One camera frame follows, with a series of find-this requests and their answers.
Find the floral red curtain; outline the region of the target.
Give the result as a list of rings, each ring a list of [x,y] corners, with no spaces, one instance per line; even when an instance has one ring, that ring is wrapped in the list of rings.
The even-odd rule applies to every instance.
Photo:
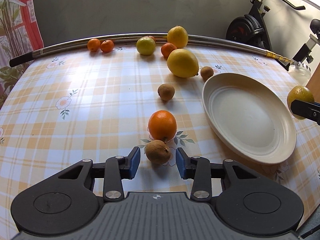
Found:
[[[17,56],[43,48],[33,0],[1,0],[1,105],[29,63],[10,67]]]

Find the translucent plastic bottle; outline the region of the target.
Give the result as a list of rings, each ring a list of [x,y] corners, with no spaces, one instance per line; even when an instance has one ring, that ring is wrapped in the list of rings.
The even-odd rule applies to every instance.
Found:
[[[290,65],[288,73],[301,86],[306,86],[311,78],[311,69],[304,63],[299,63],[298,65]]]

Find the green-yellow lime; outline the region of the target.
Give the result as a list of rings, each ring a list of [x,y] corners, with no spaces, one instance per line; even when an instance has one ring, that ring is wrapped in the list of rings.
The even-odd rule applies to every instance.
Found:
[[[136,49],[140,55],[152,55],[156,49],[156,43],[149,37],[142,37],[136,43]]]

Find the telescopic metal pole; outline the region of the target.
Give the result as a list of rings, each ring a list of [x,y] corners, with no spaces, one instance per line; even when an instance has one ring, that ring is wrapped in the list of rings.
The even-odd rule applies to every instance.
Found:
[[[127,43],[136,43],[141,38],[147,37],[150,42],[156,44],[156,43],[163,43],[167,42],[167,34],[166,33],[129,33],[129,34],[114,34],[114,35],[105,35],[105,36],[98,36],[96,37],[97,40],[103,42],[105,40],[111,40],[114,44],[127,44]],[[81,49],[81,48],[87,48],[87,44],[91,40],[91,38],[82,38],[78,40],[63,42],[60,44],[55,44],[52,46],[44,47],[41,49],[37,49],[28,53],[25,53],[23,55],[17,56],[13,59],[9,60],[9,66],[10,67],[16,67],[18,65],[33,61],[35,59],[54,55],[57,53],[75,50],[75,49]],[[195,45],[202,45],[202,46],[216,46],[221,48],[228,48],[228,49],[236,49],[248,53],[253,53],[257,55],[261,55],[264,57],[268,57],[271,59],[279,60],[284,63],[288,63],[290,65],[298,65],[299,62],[288,59],[287,57],[281,56],[279,54],[276,54],[270,50],[242,44],[239,42],[224,40],[221,38],[214,38],[214,37],[208,37],[208,36],[199,36],[199,35],[189,35],[188,38],[189,44],[195,44]]]

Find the wooden board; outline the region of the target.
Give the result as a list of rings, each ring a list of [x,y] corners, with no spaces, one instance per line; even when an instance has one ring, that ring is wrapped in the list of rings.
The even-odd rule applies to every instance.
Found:
[[[320,103],[320,63],[308,81],[306,87],[312,92],[315,101]]]

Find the large yellow lemon front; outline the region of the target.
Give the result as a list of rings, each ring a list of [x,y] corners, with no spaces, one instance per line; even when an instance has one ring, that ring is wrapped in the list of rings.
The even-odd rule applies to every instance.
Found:
[[[168,59],[167,67],[177,77],[189,78],[199,73],[199,63],[196,56],[186,49],[173,50]]]

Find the yellow-green citrus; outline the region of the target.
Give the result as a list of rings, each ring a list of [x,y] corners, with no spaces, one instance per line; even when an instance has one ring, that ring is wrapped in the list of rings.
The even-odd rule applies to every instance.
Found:
[[[295,118],[297,118],[298,120],[304,120],[305,119],[304,117],[293,114],[293,112],[291,110],[291,103],[294,100],[300,100],[300,101],[304,101],[304,102],[308,102],[308,103],[314,103],[315,99],[313,97],[313,94],[307,87],[298,85],[298,86],[293,87],[287,96],[287,106],[288,106],[291,114]]]

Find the large orange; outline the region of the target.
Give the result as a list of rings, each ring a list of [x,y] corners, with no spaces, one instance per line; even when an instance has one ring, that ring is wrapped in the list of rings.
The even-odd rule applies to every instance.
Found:
[[[149,118],[148,130],[153,139],[169,142],[177,132],[177,122],[169,111],[156,111]]]

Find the brown kiwi beside plate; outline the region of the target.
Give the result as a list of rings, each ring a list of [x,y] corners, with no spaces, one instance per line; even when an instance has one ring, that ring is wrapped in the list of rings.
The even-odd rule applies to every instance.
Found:
[[[204,81],[207,81],[210,77],[214,75],[214,70],[212,67],[205,66],[200,70],[200,75]]]

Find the checked floral tablecloth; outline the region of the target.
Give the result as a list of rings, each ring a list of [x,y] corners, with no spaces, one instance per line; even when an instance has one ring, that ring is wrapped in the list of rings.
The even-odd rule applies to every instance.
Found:
[[[189,46],[200,67],[214,74],[239,73],[272,90],[286,106],[296,82],[277,62],[238,51]],[[163,103],[157,89],[175,88]],[[235,159],[297,193],[304,203],[301,224],[319,206],[319,126],[309,120],[295,122],[297,143],[290,159],[273,166],[246,161],[217,137],[202,107],[200,75],[180,79],[171,74],[160,52],[142,57],[136,45],[116,45],[111,53],[91,54],[87,48],[34,61],[16,83],[1,108],[1,239],[17,234],[10,214],[21,191],[81,159],[105,162],[127,155],[150,139],[148,120],[161,109],[177,121],[177,138],[168,143],[173,158],[153,167],[142,149],[134,180],[123,180],[127,191],[185,191],[175,166],[175,150],[201,155],[212,163]]]

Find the black exercise bike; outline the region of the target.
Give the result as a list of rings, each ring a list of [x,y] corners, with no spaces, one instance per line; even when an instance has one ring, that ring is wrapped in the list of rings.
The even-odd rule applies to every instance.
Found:
[[[295,6],[288,0],[281,0],[296,11],[305,10],[305,7]],[[235,18],[229,25],[226,32],[226,39],[240,42],[254,47],[272,50],[270,37],[264,16],[270,11],[270,8],[263,5],[263,0],[251,0],[252,7],[249,13]],[[313,62],[311,56],[312,49],[319,44],[319,20],[313,19],[310,23],[312,34],[309,40],[304,43],[300,50],[294,55],[293,59],[298,62]]]

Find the cream ceramic plate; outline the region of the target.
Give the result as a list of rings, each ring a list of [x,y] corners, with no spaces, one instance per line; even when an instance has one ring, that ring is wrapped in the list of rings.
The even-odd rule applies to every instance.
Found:
[[[212,76],[203,86],[202,103],[213,131],[239,156],[275,165],[293,154],[297,135],[291,114],[257,80],[236,73]]]

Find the brown kiwi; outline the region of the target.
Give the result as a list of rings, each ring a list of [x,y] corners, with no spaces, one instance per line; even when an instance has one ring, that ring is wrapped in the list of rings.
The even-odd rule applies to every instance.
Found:
[[[164,83],[158,87],[158,95],[163,101],[169,101],[174,97],[175,89],[173,85]]]
[[[171,158],[171,152],[161,140],[153,140],[145,147],[146,157],[153,164],[162,165]]]
[[[212,67],[205,66],[200,70],[200,75],[204,81],[207,81],[210,77],[214,75],[214,70]]]

